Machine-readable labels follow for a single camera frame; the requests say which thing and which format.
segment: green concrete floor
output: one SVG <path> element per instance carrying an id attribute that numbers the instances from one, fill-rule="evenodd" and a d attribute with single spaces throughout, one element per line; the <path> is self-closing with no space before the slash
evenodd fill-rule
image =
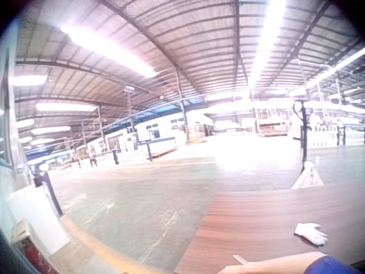
<path id="1" fill-rule="evenodd" d="M 299 145 L 288 138 L 226 136 L 187 150 L 195 158 L 64 172 L 52 182 L 76 225 L 142 264 L 172 272 L 217 191 L 288 189 L 301 169 Z M 364 155 L 365 146 L 309 151 L 325 184 L 364 180 Z"/>

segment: fluorescent light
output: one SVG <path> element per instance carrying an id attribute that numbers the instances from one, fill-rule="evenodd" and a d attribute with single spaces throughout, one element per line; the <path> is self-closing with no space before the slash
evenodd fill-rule
<path id="1" fill-rule="evenodd" d="M 362 100 L 361 99 L 357 99 L 357 100 L 353 100 L 353 101 L 351 101 L 350 103 L 351 104 L 358 104 L 358 103 L 361 103 L 362 102 Z"/>
<path id="2" fill-rule="evenodd" d="M 124 91 L 128 92 L 128 93 L 133 93 L 133 92 L 135 92 L 135 88 L 132 86 L 125 86 Z"/>
<path id="3" fill-rule="evenodd" d="M 34 140 L 32 142 L 30 142 L 30 144 L 32 146 L 35 146 L 37 144 L 45 144 L 45 143 L 49 143 L 52 142 L 54 139 L 40 139 L 40 140 Z"/>
<path id="4" fill-rule="evenodd" d="M 301 87 L 301 88 L 296 88 L 295 90 L 290 91 L 289 94 L 290 94 L 290 96 L 300 96 L 300 95 L 306 95 L 307 92 L 304 87 Z"/>
<path id="5" fill-rule="evenodd" d="M 96 106 L 90 104 L 60 104 L 38 103 L 35 105 L 39 111 L 94 111 Z"/>
<path id="6" fill-rule="evenodd" d="M 22 128 L 22 127 L 31 126 L 32 124 L 34 124 L 34 120 L 33 119 L 28 119 L 28 120 L 17 121 L 15 123 L 15 126 L 17 128 Z"/>
<path id="7" fill-rule="evenodd" d="M 322 80 L 330 77 L 337 70 L 340 70 L 340 69 L 344 68 L 345 66 L 347 66 L 348 64 L 350 64 L 352 61 L 358 59 L 359 57 L 361 57 L 364 54 L 365 54 L 365 48 L 363 48 L 362 50 L 358 51 L 354 55 L 348 57 L 346 60 L 342 61 L 340 64 L 338 64 L 336 66 L 336 68 L 330 68 L 329 70 L 325 71 L 324 73 L 316 76 L 313 80 L 307 82 L 307 88 L 314 87 L 320 81 L 322 81 Z"/>
<path id="8" fill-rule="evenodd" d="M 307 88 L 314 87 L 317 83 L 319 83 L 320 81 L 330 77 L 335 72 L 336 72 L 335 68 L 330 68 L 329 70 L 325 71 L 324 73 L 319 74 L 313 80 L 307 82 Z"/>
<path id="9" fill-rule="evenodd" d="M 129 67 L 131 70 L 146 76 L 147 78 L 156 76 L 153 68 L 141 61 L 137 56 L 123 49 L 115 42 L 105 39 L 90 30 L 76 26 L 63 26 L 61 30 L 67 33 L 71 40 L 79 46 L 85 47 L 110 60 Z"/>
<path id="10" fill-rule="evenodd" d="M 352 92 L 354 92 L 354 91 L 356 91 L 356 90 L 360 90 L 360 88 L 359 88 L 359 87 L 357 87 L 357 88 L 353 88 L 352 90 L 346 90 L 346 91 L 344 91 L 343 93 L 344 93 L 344 94 L 349 94 L 349 93 L 352 93 Z"/>
<path id="11" fill-rule="evenodd" d="M 28 137 L 24 137 L 22 139 L 19 139 L 19 142 L 22 143 L 22 144 L 25 144 L 25 143 L 28 143 L 30 141 L 32 141 L 32 137 L 31 136 L 28 136 Z"/>
<path id="12" fill-rule="evenodd" d="M 256 85 L 262 69 L 265 67 L 275 40 L 279 34 L 280 25 L 285 11 L 286 0 L 271 0 L 267 15 L 263 22 L 263 29 L 259 39 L 258 49 L 249 77 L 249 87 Z"/>
<path id="13" fill-rule="evenodd" d="M 24 75 L 9 78 L 9 83 L 15 87 L 37 86 L 46 82 L 46 75 Z"/>
<path id="14" fill-rule="evenodd" d="M 344 110 L 346 112 L 365 114 L 365 109 L 359 108 L 359 107 L 354 107 L 352 105 L 342 106 L 342 110 Z"/>
<path id="15" fill-rule="evenodd" d="M 347 59 L 345 59 L 344 61 L 342 61 L 340 64 L 338 64 L 336 66 L 337 70 L 342 69 L 343 67 L 347 66 L 348 64 L 350 64 L 351 62 L 353 62 L 354 60 L 358 59 L 359 57 L 361 57 L 362 55 L 365 54 L 365 47 L 358 51 L 357 53 L 355 53 L 353 56 L 348 57 Z"/>
<path id="16" fill-rule="evenodd" d="M 35 128 L 31 130 L 33 134 L 44 134 L 50 132 L 59 132 L 59 131 L 68 131 L 71 127 L 63 126 L 63 127 L 42 127 L 42 128 Z"/>
<path id="17" fill-rule="evenodd" d="M 332 95 L 328 96 L 328 98 L 329 99 L 338 99 L 339 98 L 339 95 L 338 95 L 338 93 L 332 94 Z"/>
<path id="18" fill-rule="evenodd" d="M 213 94 L 211 96 L 208 96 L 205 98 L 206 101 L 214 101 L 214 100 L 220 100 L 220 99 L 226 99 L 233 97 L 233 92 L 223 92 L 218 94 Z"/>

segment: wood-grain panel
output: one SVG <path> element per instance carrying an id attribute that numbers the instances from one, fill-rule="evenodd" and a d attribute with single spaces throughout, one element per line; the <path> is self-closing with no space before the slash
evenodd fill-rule
<path id="1" fill-rule="evenodd" d="M 352 264 L 365 259 L 365 186 L 341 184 L 298 190 L 220 192 L 176 274 L 212 274 L 247 261 L 319 250 Z M 315 248 L 294 236 L 298 223 L 319 223 L 328 234 Z"/>

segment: pallet jack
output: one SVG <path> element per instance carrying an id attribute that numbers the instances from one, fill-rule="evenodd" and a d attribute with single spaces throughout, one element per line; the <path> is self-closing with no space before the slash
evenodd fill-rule
<path id="1" fill-rule="evenodd" d="M 301 126 L 301 147 L 303 148 L 303 159 L 302 159 L 302 170 L 301 173 L 305 169 L 305 163 L 307 161 L 307 153 L 308 153 L 308 130 L 311 130 L 311 127 L 308 125 L 310 116 L 313 113 L 313 108 L 304 106 L 305 102 L 308 100 L 298 99 L 294 101 L 293 111 L 299 117 L 299 119 L 303 122 L 303 126 Z M 301 108 L 297 110 L 297 103 L 301 104 Z"/>

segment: warehouse ceiling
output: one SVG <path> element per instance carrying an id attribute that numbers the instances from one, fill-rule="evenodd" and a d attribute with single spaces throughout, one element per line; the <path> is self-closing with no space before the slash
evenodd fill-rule
<path id="1" fill-rule="evenodd" d="M 35 120 L 19 129 L 21 138 L 30 136 L 33 128 L 71 126 L 71 132 L 37 138 L 76 139 L 81 123 L 87 134 L 99 126 L 97 108 L 39 111 L 38 103 L 93 104 L 100 107 L 107 125 L 128 116 L 126 86 L 134 88 L 133 113 L 156 107 L 136 119 L 180 111 L 177 75 L 183 97 L 190 98 L 187 109 L 207 107 L 204 95 L 211 93 L 244 93 L 268 6 L 269 1 L 258 0 L 32 2 L 19 19 L 15 76 L 47 75 L 47 80 L 39 86 L 15 87 L 17 120 Z M 107 58 L 79 46 L 61 30 L 64 26 L 81 27 L 113 41 L 156 75 L 146 77 L 121 65 L 112 60 L 112 52 Z M 287 0 L 278 38 L 252 90 L 253 98 L 287 96 L 304 86 L 303 74 L 307 81 L 314 79 L 362 48 L 359 34 L 330 1 Z M 342 91 L 356 89 L 353 100 L 364 98 L 363 66 L 362 56 L 321 81 L 325 98 L 338 92 L 337 77 Z M 309 92 L 318 97 L 317 86 Z M 360 100 L 354 105 L 365 107 Z"/>

